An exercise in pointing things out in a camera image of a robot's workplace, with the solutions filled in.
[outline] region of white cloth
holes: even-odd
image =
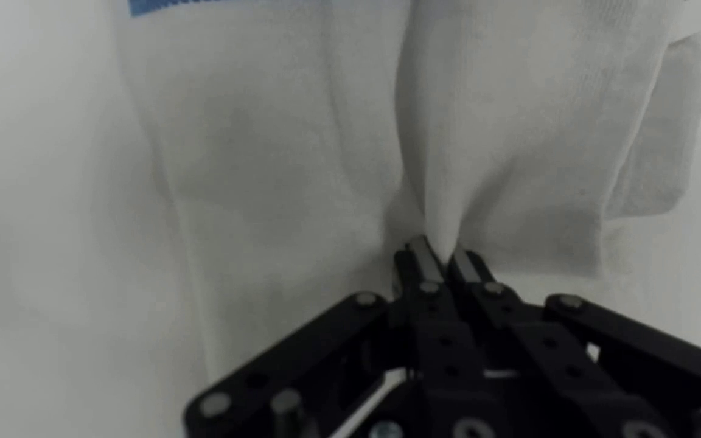
[[[600,276],[608,218],[683,196],[701,112],[698,0],[232,0],[119,29],[214,372],[387,291],[421,232]]]

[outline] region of black metal bracket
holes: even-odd
[[[387,303],[358,293],[186,411],[188,438],[320,438],[383,386],[356,438],[701,438],[701,348],[575,294],[527,305],[487,264],[395,257]]]

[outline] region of white background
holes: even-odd
[[[97,0],[0,0],[0,438],[171,438],[205,386],[152,146]],[[701,344],[687,201],[616,224],[616,305]]]

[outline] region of blue stripe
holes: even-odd
[[[210,0],[129,0],[131,18],[149,15],[171,6],[210,2]]]

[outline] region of white towel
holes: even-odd
[[[601,276],[668,213],[701,112],[701,0],[220,0],[129,15],[212,372],[426,232],[527,277]]]

